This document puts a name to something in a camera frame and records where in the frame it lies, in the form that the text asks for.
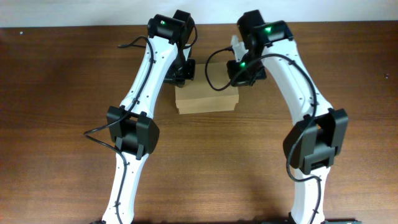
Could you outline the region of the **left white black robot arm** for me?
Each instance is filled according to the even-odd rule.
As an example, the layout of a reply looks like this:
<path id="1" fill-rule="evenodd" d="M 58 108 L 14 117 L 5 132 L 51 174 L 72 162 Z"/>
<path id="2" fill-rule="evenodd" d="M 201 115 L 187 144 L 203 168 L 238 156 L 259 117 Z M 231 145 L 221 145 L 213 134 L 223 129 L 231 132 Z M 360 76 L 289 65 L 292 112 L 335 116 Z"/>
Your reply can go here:
<path id="1" fill-rule="evenodd" d="M 160 14 L 151 18 L 145 55 L 128 94 L 118 107 L 109 107 L 104 126 L 86 131 L 108 129 L 116 153 L 116 172 L 107 209 L 100 223 L 132 223 L 134 201 L 144 164 L 159 140 L 160 129 L 155 124 L 154 108 L 164 83 L 183 87 L 195 76 L 191 34 L 196 34 L 190 13 L 177 10 L 172 17 Z"/>

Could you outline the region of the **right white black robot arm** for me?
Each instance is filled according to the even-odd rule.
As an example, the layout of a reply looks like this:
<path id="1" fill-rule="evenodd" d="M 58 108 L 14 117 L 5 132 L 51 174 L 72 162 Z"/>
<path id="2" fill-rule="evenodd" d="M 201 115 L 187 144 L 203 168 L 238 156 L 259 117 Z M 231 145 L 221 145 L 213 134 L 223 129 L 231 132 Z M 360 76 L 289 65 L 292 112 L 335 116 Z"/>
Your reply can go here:
<path id="1" fill-rule="evenodd" d="M 287 223 L 326 223 L 325 183 L 340 153 L 348 115 L 320 93 L 284 21 L 266 23 L 258 10 L 237 21 L 242 39 L 233 37 L 235 59 L 227 63 L 231 86 L 252 86 L 270 73 L 288 106 L 293 127 L 282 146 L 288 176 L 295 184 Z"/>

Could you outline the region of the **brown cardboard box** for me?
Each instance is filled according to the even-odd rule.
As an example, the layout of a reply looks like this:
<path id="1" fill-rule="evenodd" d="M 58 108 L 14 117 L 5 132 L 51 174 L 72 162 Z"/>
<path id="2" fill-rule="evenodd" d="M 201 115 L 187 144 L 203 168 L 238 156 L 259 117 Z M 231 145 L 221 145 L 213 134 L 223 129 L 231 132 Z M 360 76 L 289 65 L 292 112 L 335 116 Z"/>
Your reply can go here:
<path id="1" fill-rule="evenodd" d="M 175 89 L 175 104 L 179 114 L 195 114 L 216 111 L 232 111 L 239 102 L 236 87 L 215 91 L 208 84 L 204 64 L 195 66 L 194 79 Z"/>

